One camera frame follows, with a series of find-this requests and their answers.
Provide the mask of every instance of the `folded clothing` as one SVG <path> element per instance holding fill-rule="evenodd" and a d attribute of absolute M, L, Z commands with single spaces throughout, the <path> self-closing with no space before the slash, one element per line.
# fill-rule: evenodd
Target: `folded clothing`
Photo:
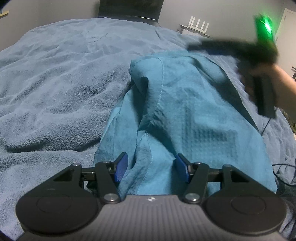
<path fill-rule="evenodd" d="M 132 61 L 130 74 L 133 85 L 113 109 L 94 158 L 95 165 L 128 154 L 122 197 L 182 194 L 178 153 L 211 168 L 231 164 L 276 191 L 263 139 L 216 63 L 187 51 L 160 53 Z M 218 188 L 209 185 L 208 193 Z"/>

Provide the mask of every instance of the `black tv screen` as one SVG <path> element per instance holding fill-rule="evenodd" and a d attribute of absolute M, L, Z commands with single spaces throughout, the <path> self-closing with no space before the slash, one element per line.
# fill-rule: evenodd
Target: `black tv screen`
<path fill-rule="evenodd" d="M 163 0 L 101 0 L 99 17 L 132 17 L 158 21 Z"/>

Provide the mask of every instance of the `gray plastic base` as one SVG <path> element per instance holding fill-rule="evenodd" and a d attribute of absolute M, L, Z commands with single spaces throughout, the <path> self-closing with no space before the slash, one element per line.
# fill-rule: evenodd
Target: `gray plastic base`
<path fill-rule="evenodd" d="M 279 233 L 247 237 L 229 233 L 213 224 L 198 205 L 172 196 L 132 196 L 105 205 L 95 220 L 62 237 L 41 237 L 26 232 L 19 241 L 285 241 Z"/>

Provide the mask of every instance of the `metal bolt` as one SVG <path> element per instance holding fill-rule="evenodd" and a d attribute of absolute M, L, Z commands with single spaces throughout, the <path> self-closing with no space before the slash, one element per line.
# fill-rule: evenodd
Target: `metal bolt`
<path fill-rule="evenodd" d="M 185 195 L 185 198 L 190 203 L 197 203 L 197 202 L 199 202 L 200 196 L 196 193 L 187 193 Z"/>
<path fill-rule="evenodd" d="M 108 202 L 115 202 L 119 199 L 119 196 L 115 193 L 108 193 L 104 196 L 104 199 Z"/>

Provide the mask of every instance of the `yellow wooden shelf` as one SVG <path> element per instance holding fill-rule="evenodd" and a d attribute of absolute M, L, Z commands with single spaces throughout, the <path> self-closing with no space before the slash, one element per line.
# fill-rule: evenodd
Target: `yellow wooden shelf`
<path fill-rule="evenodd" d="M 7 15 L 9 13 L 9 11 L 5 11 L 5 12 L 3 12 L 2 14 L 0 14 L 0 18 L 1 17 L 4 17 L 5 15 Z"/>

